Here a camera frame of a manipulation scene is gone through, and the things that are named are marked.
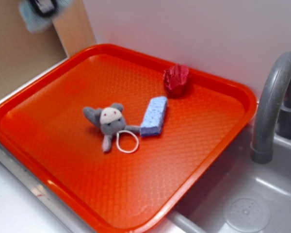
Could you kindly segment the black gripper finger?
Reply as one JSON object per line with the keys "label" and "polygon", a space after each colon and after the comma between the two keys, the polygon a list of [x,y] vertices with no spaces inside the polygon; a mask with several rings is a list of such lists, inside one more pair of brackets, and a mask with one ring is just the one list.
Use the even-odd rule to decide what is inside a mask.
{"label": "black gripper finger", "polygon": [[29,3],[40,17],[50,17],[57,10],[56,0],[29,0]]}

